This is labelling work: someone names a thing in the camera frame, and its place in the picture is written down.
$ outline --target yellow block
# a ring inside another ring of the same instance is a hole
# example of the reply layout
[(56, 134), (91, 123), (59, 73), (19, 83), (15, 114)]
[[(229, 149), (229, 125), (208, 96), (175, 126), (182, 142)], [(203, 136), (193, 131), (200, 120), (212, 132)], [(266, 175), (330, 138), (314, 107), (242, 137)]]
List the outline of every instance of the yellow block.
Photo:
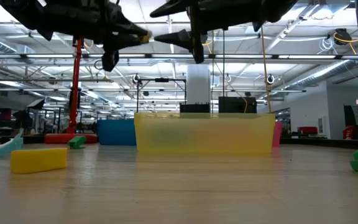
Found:
[(67, 166), (67, 148), (16, 150), (11, 153), (11, 171), (30, 174)]
[(274, 114), (135, 114), (140, 153), (266, 154), (274, 126)]

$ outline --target light blue plastic piece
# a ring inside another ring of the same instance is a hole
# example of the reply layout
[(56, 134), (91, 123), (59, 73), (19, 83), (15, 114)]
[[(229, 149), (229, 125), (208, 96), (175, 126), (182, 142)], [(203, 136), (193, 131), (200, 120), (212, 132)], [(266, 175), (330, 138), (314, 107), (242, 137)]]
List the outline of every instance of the light blue plastic piece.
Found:
[(0, 147), (0, 157), (4, 157), (10, 154), (12, 151), (22, 149), (23, 146), (23, 129), (20, 130), (20, 133), (17, 134), (12, 141), (5, 143), (5, 145)]

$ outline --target red base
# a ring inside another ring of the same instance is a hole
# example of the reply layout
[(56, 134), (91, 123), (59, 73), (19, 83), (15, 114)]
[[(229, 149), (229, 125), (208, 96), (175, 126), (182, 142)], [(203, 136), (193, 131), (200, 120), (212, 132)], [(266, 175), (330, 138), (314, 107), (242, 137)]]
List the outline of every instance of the red base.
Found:
[(95, 134), (47, 134), (45, 144), (67, 144), (75, 136), (85, 136), (85, 144), (98, 143), (98, 137)]

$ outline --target red pole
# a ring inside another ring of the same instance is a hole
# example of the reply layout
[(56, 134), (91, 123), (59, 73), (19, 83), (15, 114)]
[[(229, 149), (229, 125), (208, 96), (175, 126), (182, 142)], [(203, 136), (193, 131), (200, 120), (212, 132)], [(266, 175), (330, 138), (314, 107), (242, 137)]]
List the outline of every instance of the red pole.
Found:
[(77, 117), (77, 101), (78, 101), (78, 77), (80, 76), (80, 62), (81, 62), (81, 47), (82, 39), (78, 39), (76, 43), (76, 57), (74, 61), (73, 72), (73, 89), (71, 94), (71, 108), (70, 108), (70, 125), (67, 128), (68, 134), (74, 134), (76, 128)]

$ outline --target blue bin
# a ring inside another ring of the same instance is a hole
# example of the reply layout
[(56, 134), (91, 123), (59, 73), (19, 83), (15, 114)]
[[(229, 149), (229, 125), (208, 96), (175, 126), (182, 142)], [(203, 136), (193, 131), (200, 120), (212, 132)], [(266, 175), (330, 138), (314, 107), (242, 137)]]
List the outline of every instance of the blue bin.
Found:
[(136, 146), (134, 120), (99, 120), (98, 136), (100, 145)]

